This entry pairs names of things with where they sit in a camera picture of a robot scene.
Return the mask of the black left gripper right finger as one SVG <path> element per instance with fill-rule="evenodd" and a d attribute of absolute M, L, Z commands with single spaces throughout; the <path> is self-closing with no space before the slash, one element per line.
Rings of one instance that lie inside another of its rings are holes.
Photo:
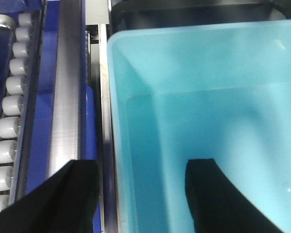
<path fill-rule="evenodd" d="M 185 194 L 197 233 L 279 233 L 227 178 L 214 159 L 191 159 Z"/>

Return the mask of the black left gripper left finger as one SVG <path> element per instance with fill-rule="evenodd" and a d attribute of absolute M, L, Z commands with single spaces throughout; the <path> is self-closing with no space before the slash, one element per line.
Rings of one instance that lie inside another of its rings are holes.
<path fill-rule="evenodd" d="M 91 233 L 99 199 L 95 160 L 71 160 L 0 212 L 0 233 Z"/>

